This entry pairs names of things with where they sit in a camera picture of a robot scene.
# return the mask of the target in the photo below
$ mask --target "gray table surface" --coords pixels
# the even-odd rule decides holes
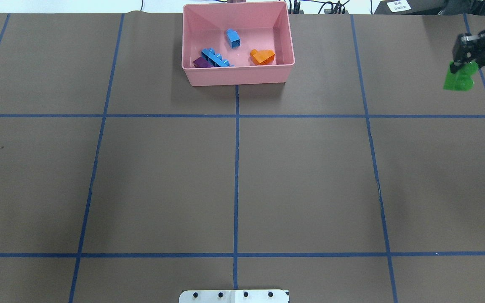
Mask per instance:
[[[287,83],[193,88],[181,15],[0,15],[0,302],[485,302],[464,16],[290,21]]]

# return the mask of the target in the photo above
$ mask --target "small blue block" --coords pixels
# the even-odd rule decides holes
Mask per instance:
[[[214,53],[213,48],[204,48],[202,50],[202,57],[207,60],[210,64],[214,65],[215,67],[228,67],[229,61],[223,60],[220,54]]]
[[[234,31],[233,29],[228,29],[226,31],[226,35],[227,40],[231,44],[231,48],[237,48],[241,46],[241,39],[239,38],[239,34],[237,34],[236,31]]]

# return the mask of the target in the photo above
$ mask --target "white metal plate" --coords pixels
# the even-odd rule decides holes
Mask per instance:
[[[183,291],[179,303],[289,303],[287,290]]]

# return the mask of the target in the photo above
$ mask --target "pink bin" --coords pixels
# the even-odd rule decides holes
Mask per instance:
[[[241,45],[231,48],[226,31],[234,29]],[[214,48],[233,67],[196,68],[204,48]],[[274,61],[254,65],[250,51],[274,50]],[[287,80],[295,54],[287,5],[283,1],[187,4],[183,8],[182,67],[192,86],[281,83]]]

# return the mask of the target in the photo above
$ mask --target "purple building block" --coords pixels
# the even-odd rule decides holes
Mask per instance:
[[[212,64],[207,62],[207,60],[203,57],[199,57],[194,61],[195,67],[214,67]]]

